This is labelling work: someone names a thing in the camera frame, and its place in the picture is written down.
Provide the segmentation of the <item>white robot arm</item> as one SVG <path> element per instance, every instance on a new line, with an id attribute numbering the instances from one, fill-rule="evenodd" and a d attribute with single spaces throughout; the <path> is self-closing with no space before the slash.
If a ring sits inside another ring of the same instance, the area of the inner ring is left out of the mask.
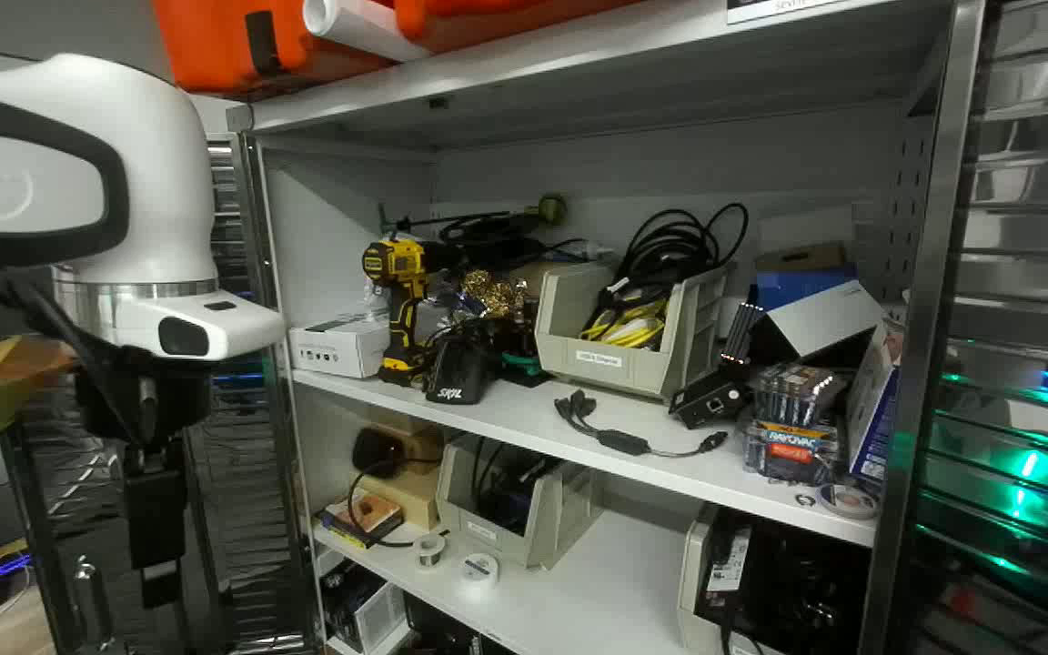
<path id="1" fill-rule="evenodd" d="M 187 582 L 187 447 L 231 340 L 192 105 L 158 77 L 54 53 L 0 67 L 0 305 L 119 445 L 127 560 L 151 606 Z"/>

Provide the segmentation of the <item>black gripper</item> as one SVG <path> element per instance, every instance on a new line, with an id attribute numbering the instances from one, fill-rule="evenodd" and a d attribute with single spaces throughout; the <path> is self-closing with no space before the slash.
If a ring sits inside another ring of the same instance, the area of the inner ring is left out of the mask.
<path id="1" fill-rule="evenodd" d="M 175 605 L 187 554 L 182 437 L 209 418 L 209 367 L 97 348 L 77 367 L 73 391 L 85 429 L 124 445 L 127 550 L 141 605 Z"/>

